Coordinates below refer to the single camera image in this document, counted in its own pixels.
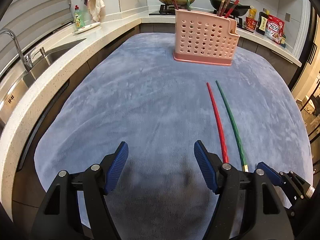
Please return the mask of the dark brown chopstick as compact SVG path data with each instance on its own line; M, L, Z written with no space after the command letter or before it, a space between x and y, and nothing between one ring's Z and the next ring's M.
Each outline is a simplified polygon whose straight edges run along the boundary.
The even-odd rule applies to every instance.
M220 16L221 15L221 11L223 9L223 5L225 3L225 0L221 0L221 3L220 3L220 6L219 6L219 10L217 12L217 16Z

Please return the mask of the dark maroon chopstick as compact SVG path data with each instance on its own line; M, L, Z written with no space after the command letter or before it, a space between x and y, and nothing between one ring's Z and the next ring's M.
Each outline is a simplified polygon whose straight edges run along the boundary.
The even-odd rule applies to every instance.
M225 0L225 2L224 2L224 4L223 4L223 7L222 7L222 9L221 9L221 12L220 12L220 17L223 16L225 10L228 8L229 2L230 2L230 0Z

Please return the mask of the bright red chopstick black band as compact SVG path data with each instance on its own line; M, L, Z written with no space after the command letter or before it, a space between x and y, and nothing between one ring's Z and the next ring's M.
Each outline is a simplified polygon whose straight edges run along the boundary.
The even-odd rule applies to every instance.
M210 84L207 82L206 85L207 85L208 93L210 96L210 100L212 102L212 107L213 107L213 111L214 111L214 115L215 115L217 130L218 130L219 139L220 139L220 146L221 146L223 163L228 163L229 157L228 157L228 152L227 152L227 145L226 145L225 135L224 135L224 131L223 131L223 126L222 126L220 115L219 115L219 110L218 110L217 104L215 102L214 94L213 94L213 91L211 89Z

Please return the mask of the light blue plush mat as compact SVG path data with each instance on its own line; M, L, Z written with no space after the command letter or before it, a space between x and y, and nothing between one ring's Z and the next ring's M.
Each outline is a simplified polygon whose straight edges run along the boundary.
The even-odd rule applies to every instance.
M237 48L231 66L178 62L174 45L174 34L129 38L74 90L35 151L47 190L59 171L84 171L127 142L129 157L106 198L122 239L204 236L217 196L204 181L194 143L221 154L212 100L235 168L241 162L225 104L250 170L263 161L313 181L300 110L268 61Z

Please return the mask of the small dark bottle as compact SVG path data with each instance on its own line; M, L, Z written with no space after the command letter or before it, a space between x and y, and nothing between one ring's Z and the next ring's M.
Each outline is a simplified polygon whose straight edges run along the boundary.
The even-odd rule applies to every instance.
M281 45L283 48L286 48L286 36L285 36L285 34L283 34L283 35L281 36L280 45Z

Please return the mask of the stainless steel sink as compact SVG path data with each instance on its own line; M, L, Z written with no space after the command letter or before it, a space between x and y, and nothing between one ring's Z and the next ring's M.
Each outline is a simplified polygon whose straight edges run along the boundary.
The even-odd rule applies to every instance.
M44 56L35 60L30 72L26 71L24 65L18 63L1 78L1 126L7 123L26 91L50 65L82 41L82 39L72 41L48 50Z

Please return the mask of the red cereal bag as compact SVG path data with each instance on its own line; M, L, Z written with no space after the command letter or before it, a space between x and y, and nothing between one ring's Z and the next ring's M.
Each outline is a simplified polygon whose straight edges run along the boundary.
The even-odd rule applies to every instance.
M283 36L284 25L284 21L276 16L269 15L265 29L265 36L277 44L280 44Z

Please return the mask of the red seasoning jar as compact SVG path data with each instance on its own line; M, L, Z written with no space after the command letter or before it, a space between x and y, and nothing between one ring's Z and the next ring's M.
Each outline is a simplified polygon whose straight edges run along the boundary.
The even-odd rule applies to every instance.
M246 17L246 23L245 23L245 28L247 31L250 32L255 32L257 26L257 20L250 18L250 17Z

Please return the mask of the dark soy sauce bottle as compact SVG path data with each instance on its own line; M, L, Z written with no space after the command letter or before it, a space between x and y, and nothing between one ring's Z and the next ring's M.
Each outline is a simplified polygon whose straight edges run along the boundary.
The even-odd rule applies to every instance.
M255 31L261 35L265 35L268 15L269 15L269 11L265 8L261 12L259 12L258 23Z

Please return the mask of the pink perforated utensil basket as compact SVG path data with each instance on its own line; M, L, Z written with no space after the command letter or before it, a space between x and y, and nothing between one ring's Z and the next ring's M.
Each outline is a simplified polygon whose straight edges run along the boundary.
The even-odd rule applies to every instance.
M240 38L237 22L208 12L175 11L176 61L230 66Z

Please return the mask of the patterned white plate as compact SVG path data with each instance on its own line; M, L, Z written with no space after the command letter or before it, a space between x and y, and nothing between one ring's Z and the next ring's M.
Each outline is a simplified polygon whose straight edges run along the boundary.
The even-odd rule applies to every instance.
M77 30L73 31L73 34L78 35L78 34L80 34L80 33L84 33L84 32L86 32L86 31L89 31L89 30L91 30L91 29L93 29L93 28L98 27L100 24L101 24L100 22L95 22L95 23L86 25L86 26L84 26L84 27L82 27L82 28L80 28L80 29L77 29Z

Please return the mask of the black frying pan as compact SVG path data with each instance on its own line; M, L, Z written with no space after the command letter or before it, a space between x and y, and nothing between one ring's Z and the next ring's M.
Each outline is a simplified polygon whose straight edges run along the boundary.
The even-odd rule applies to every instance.
M219 11L220 5L222 0L209 0L212 7L216 10L216 12ZM229 1L229 4L227 5L227 8L224 11L224 14L226 14L229 9L231 9L235 3L235 1L233 0L225 0L225 2ZM231 12L231 16L235 16L235 17L240 17L240 16L244 16L249 9L253 9L254 7L252 5L242 5L240 3L238 3L233 11Z

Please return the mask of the green dish soap bottle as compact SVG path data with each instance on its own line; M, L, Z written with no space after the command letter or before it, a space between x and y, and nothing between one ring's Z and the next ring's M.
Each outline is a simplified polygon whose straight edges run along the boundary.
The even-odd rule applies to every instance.
M84 17L78 5L75 5L74 7L74 23L75 23L76 29L80 29L85 26Z

